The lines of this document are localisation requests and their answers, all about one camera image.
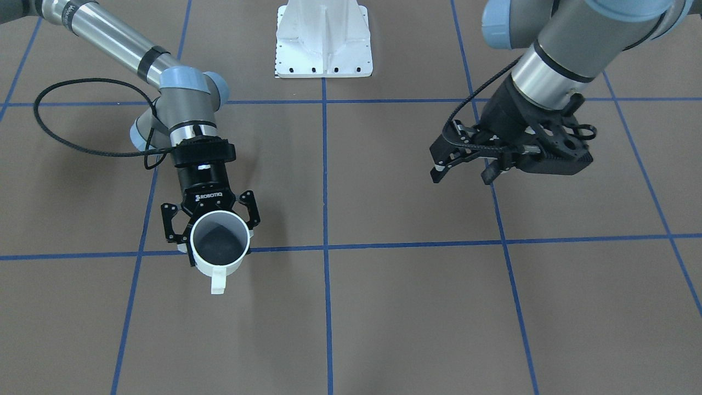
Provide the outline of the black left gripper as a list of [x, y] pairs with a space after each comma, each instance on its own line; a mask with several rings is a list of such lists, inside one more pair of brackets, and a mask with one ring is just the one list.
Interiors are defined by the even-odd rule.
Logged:
[[475, 129], [451, 121], [431, 144], [432, 182], [441, 182], [451, 168], [478, 158], [494, 159], [481, 173], [484, 185], [491, 185], [519, 161], [547, 159], [548, 120], [549, 111], [526, 99], [507, 77], [485, 105]]

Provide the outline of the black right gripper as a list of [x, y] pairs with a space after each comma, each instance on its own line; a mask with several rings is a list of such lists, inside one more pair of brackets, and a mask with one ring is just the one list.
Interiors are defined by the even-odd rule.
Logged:
[[231, 191], [226, 163], [236, 159], [235, 146], [225, 138], [188, 138], [175, 146], [172, 159], [177, 169], [182, 202], [160, 205], [161, 223], [165, 241], [185, 244], [191, 238], [193, 220], [205, 209], [233, 209], [235, 201], [246, 208], [246, 225], [249, 230], [261, 224], [260, 212], [253, 190], [246, 190], [237, 198]]

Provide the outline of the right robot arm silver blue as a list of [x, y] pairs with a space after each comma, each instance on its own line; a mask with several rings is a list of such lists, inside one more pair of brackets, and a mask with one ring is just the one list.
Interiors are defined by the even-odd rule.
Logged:
[[182, 202], [161, 205], [168, 242], [180, 248], [197, 242], [223, 246], [224, 228], [243, 227], [247, 245], [260, 216], [253, 192], [231, 191], [226, 163], [235, 146], [218, 135], [214, 113], [228, 100], [227, 83], [214, 72], [183, 65], [96, 1], [3, 1], [2, 23], [37, 16], [86, 40], [160, 92], [131, 128], [142, 140], [136, 156], [171, 155]]

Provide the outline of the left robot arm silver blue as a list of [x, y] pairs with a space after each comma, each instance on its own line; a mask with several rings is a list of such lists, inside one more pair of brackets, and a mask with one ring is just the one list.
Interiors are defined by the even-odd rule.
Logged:
[[588, 143], [597, 129], [575, 113], [585, 88], [622, 52], [660, 38], [687, 17], [699, 1], [489, 1], [482, 35], [492, 48], [524, 48], [496, 77], [502, 83], [477, 123], [467, 127], [457, 113], [429, 148], [439, 183], [453, 167], [489, 159], [481, 177], [489, 185], [502, 173], [571, 176], [592, 164]]

